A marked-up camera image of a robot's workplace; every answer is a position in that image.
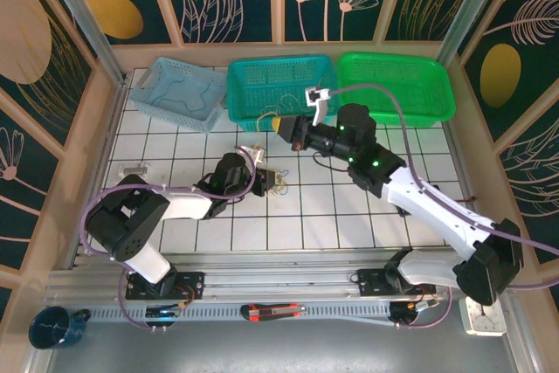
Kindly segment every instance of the plastic basket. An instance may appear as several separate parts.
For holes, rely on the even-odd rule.
[[[227,107],[229,118],[244,131],[272,130],[273,115],[266,113],[314,115],[307,107],[305,88],[322,86],[336,89],[332,61],[327,56],[295,56],[235,61],[227,73]],[[339,98],[328,104],[328,116],[340,107]]]
[[[208,134],[222,113],[224,74],[159,58],[138,81],[130,99],[138,111]]]
[[[423,57],[373,52],[350,52],[337,63],[341,87],[359,83],[377,83],[396,97],[407,125],[430,127],[450,120],[456,112],[451,82],[446,69]],[[376,122],[400,125],[392,101],[376,89],[359,89],[340,95],[342,104],[357,103],[369,107]]]

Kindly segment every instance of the yellow object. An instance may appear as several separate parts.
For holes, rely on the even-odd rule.
[[[521,56],[511,45],[497,44],[481,65],[481,97],[489,107],[501,107],[513,96],[520,78]]]
[[[0,0],[0,74],[36,82],[51,61],[49,17],[39,0]]]
[[[86,0],[103,32],[111,37],[130,39],[141,34],[143,19],[130,0]]]
[[[275,131],[276,133],[277,133],[278,130],[280,129],[280,123],[281,123],[281,117],[274,117],[274,118],[272,118],[272,129],[273,129],[273,131]]]

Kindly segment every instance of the robotic arm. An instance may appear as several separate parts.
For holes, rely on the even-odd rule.
[[[496,224],[469,211],[425,181],[424,188],[420,187],[405,161],[376,142],[376,123],[365,106],[348,104],[340,108],[336,127],[319,123],[328,98],[328,93],[322,91],[307,91],[307,103],[317,107],[314,118],[274,119],[273,127],[279,136],[291,143],[294,151],[311,148],[322,156],[347,162],[355,185],[431,225],[454,249],[399,252],[385,267],[386,280],[401,291],[422,283],[459,287],[479,304],[494,304],[522,267],[521,245],[495,237],[478,226],[520,236],[518,227],[507,219]],[[455,212],[467,215],[475,225],[428,197],[425,189]]]

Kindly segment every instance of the tile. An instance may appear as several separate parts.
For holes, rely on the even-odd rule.
[[[107,171],[107,178],[105,179],[105,188],[114,187],[117,183],[122,181],[120,175],[121,166],[135,166],[139,164],[141,160],[137,161],[112,161],[109,162],[109,167]]]
[[[413,216],[406,216],[411,246],[444,245],[443,239],[435,230],[423,221]]]
[[[165,220],[161,238],[161,253],[194,252],[197,226],[198,221],[191,218]]]
[[[172,160],[164,159],[144,162],[149,166],[148,178],[146,180],[148,183],[154,183],[156,185],[169,185],[171,165],[173,164]]]
[[[178,131],[178,126],[167,121],[159,120],[158,118],[152,118],[149,123],[149,132],[153,133],[176,133]]]
[[[284,180],[288,185],[299,184],[299,160],[297,157],[270,157],[268,158],[267,168],[284,172]]]
[[[369,214],[367,193],[356,185],[334,186],[336,214]]]
[[[234,217],[266,216],[267,202],[266,197],[258,197],[252,193],[245,196],[245,199],[234,205]]]
[[[376,142],[390,150],[390,143],[388,141],[388,133],[384,129],[376,129]]]
[[[455,183],[436,183],[436,185],[440,188],[443,194],[447,195],[452,200],[461,200],[464,199],[464,193],[462,192],[462,188],[460,187],[459,182]]]
[[[373,248],[373,231],[368,214],[338,216],[338,232],[341,248]]]
[[[424,155],[429,181],[458,181],[456,169],[450,155]]]
[[[122,113],[120,135],[143,135],[148,132],[149,117],[139,111]]]
[[[252,146],[260,146],[261,148],[266,149],[266,133],[246,133],[239,131],[237,134],[237,145],[246,146],[248,148],[251,148]]]
[[[338,248],[334,216],[303,218],[303,247],[305,249]]]
[[[227,113],[222,113],[217,119],[216,125],[214,126],[213,133],[216,132],[227,132],[227,133],[237,133],[237,124],[229,119]]]
[[[213,218],[201,220],[198,225],[197,252],[230,251],[230,218]]]
[[[222,158],[224,154],[235,151],[236,133],[210,133],[206,143],[206,157]]]
[[[141,159],[146,137],[146,135],[118,135],[114,146],[113,159]]]
[[[150,243],[157,251],[159,251],[159,247],[161,246],[162,228],[163,222],[159,222],[148,239],[148,243]]]
[[[268,249],[301,249],[300,218],[268,218]]]
[[[136,87],[138,81],[141,79],[141,77],[147,70],[148,69],[134,69],[134,73],[132,75],[132,83],[130,83],[130,88]]]
[[[268,216],[297,216],[300,215],[299,187],[289,187],[284,196],[268,197]]]
[[[300,194],[304,216],[334,214],[332,185],[302,185]]]
[[[402,159],[405,160],[406,163],[409,163],[407,155],[398,155]],[[421,155],[412,155],[413,164],[415,166],[418,175],[422,177],[425,181],[429,181],[429,177],[427,176],[427,169],[425,169],[425,164],[423,162],[423,157]]]
[[[317,157],[319,162],[325,165],[330,164],[330,159]],[[301,157],[299,159],[300,183],[332,183],[330,169],[322,168],[317,165],[312,157]]]
[[[175,153],[176,135],[148,135],[144,159],[172,159]]]
[[[397,214],[371,215],[375,246],[410,246],[408,233],[405,228],[404,218]]]
[[[367,198],[369,199],[369,212],[372,214],[386,214],[386,213],[398,212],[396,206],[394,204],[390,204],[386,200],[377,198],[372,194],[368,194]]]
[[[233,219],[233,251],[266,249],[266,218]]]
[[[408,140],[410,141],[411,153],[421,153],[416,130],[408,128],[407,133]],[[388,130],[388,140],[390,142],[390,150],[392,150],[393,153],[405,154],[403,130]]]
[[[200,133],[179,134],[176,137],[175,159],[202,158],[205,148],[205,135]]]
[[[442,128],[418,128],[418,137],[423,153],[450,153]]]
[[[279,157],[297,156],[297,152],[291,150],[291,144],[283,140],[277,133],[268,132],[268,156]]]
[[[175,159],[169,185],[190,187],[202,179],[203,159]]]

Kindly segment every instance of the beige circle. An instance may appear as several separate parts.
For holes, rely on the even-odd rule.
[[[51,26],[39,0],[0,0],[0,74],[33,83],[51,60]]]
[[[521,78],[521,56],[508,44],[494,45],[483,59],[480,89],[489,107],[502,107],[513,96]]]

